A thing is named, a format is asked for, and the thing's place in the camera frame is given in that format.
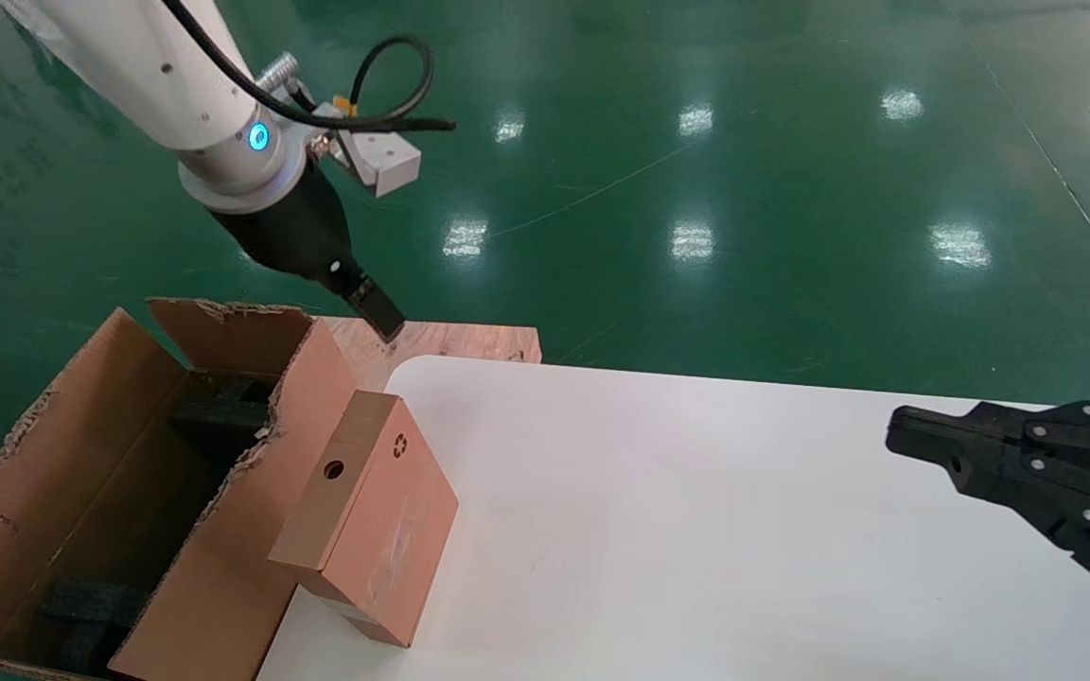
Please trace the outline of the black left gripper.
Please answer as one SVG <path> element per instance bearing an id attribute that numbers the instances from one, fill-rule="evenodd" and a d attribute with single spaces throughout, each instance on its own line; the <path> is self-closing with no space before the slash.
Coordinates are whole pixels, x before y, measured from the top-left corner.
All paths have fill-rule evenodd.
<path id="1" fill-rule="evenodd" d="M 405 328 L 405 314 L 352 253 L 343 203 L 316 161 L 306 163 L 284 198 L 263 210 L 211 216 L 261 266 L 346 299 L 382 343 L 393 343 Z"/>

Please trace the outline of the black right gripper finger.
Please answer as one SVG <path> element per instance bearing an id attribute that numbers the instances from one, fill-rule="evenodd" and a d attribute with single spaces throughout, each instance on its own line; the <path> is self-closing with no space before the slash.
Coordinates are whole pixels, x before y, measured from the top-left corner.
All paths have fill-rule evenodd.
<path id="1" fill-rule="evenodd" d="M 1090 400 L 1042 410 L 982 401 L 962 415 L 903 406 L 891 414 L 886 446 L 952 470 L 1003 454 L 1046 454 L 1090 471 Z"/>
<path id="2" fill-rule="evenodd" d="M 1012 509 L 1090 574 L 1090 471 L 1006 445 L 950 445 L 957 491 Z"/>

